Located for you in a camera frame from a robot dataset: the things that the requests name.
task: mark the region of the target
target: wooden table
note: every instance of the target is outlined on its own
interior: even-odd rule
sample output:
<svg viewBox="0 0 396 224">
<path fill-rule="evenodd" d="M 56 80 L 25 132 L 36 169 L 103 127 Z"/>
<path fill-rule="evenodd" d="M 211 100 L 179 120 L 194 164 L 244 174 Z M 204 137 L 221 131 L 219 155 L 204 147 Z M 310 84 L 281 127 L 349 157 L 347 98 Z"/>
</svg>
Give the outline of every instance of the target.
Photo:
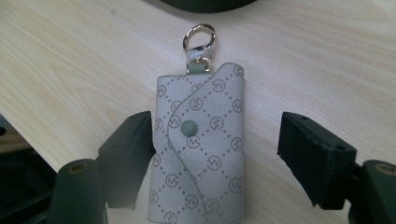
<svg viewBox="0 0 396 224">
<path fill-rule="evenodd" d="M 55 170 L 96 158 L 128 116 L 155 111 L 157 77 L 185 74 L 182 38 L 199 23 L 217 31 L 213 67 L 246 71 L 245 223 L 347 223 L 348 204 L 312 207 L 276 155 L 281 114 L 317 121 L 358 163 L 396 163 L 392 0 L 259 0 L 207 15 L 157 0 L 3 0 L 0 113 Z M 149 174 L 137 208 L 110 210 L 110 223 L 149 223 Z"/>
</svg>

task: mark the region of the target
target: metal clasp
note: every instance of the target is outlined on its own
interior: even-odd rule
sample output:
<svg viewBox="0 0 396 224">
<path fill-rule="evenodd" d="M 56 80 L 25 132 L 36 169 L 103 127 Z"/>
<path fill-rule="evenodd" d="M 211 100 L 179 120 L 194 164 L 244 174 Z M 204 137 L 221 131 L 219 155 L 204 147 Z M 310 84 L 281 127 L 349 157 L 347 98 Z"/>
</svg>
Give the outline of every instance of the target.
<svg viewBox="0 0 396 224">
<path fill-rule="evenodd" d="M 211 39 L 208 44 L 188 49 L 190 37 L 203 29 L 211 33 Z M 215 42 L 216 32 L 212 26 L 207 24 L 199 24 L 190 29 L 183 39 L 183 49 L 186 51 L 187 57 L 187 74 L 209 73 L 210 72 L 210 48 Z"/>
</svg>

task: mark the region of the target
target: silver ring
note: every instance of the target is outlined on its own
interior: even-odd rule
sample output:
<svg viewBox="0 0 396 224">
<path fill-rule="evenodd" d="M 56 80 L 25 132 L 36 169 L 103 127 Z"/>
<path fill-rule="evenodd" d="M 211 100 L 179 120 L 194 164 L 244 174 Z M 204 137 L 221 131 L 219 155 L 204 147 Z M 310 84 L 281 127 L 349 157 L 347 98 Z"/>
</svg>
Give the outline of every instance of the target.
<svg viewBox="0 0 396 224">
<path fill-rule="evenodd" d="M 195 47 L 195 48 L 193 48 L 193 49 L 187 49 L 187 46 L 188 46 L 190 37 L 191 37 L 193 34 L 195 34 L 196 32 L 198 32 L 198 31 L 200 31 L 200 30 L 203 30 L 203 29 L 209 30 L 210 33 L 211 33 L 211 35 L 212 35 L 212 37 L 211 37 L 209 43 L 208 43 L 207 45 L 202 45 L 202 46 L 199 46 L 199 47 Z M 215 38 L 216 38 L 216 32 L 215 32 L 215 29 L 213 29 L 212 26 L 207 25 L 207 24 L 199 24 L 199 25 L 196 25 L 196 26 L 192 27 L 192 29 L 190 29 L 190 30 L 186 33 L 186 35 L 184 36 L 184 39 L 183 39 L 183 49 L 186 51 L 186 53 L 189 52 L 190 50 L 202 51 L 202 50 L 210 49 L 210 47 L 213 45 L 213 42 L 215 42 Z"/>
</svg>

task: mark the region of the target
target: snap button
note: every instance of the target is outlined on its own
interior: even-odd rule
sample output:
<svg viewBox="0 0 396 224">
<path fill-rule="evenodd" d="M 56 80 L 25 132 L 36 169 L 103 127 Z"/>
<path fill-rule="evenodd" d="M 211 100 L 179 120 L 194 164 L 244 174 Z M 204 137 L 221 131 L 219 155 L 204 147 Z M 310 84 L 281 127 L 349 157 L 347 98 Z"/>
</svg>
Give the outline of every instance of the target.
<svg viewBox="0 0 396 224">
<path fill-rule="evenodd" d="M 197 123 L 189 119 L 181 124 L 180 130 L 186 137 L 191 137 L 197 133 L 198 125 Z"/>
</svg>

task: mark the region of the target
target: monogram pattern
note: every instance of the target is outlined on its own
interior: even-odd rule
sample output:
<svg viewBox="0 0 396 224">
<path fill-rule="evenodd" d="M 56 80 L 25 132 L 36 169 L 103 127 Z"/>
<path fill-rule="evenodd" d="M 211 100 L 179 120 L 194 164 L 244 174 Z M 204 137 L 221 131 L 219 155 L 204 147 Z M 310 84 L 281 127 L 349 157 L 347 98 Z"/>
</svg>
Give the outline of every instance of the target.
<svg viewBox="0 0 396 224">
<path fill-rule="evenodd" d="M 244 215 L 243 73 L 158 78 L 148 219 L 172 224 L 238 224 Z M 186 120 L 198 130 L 185 136 Z"/>
</svg>

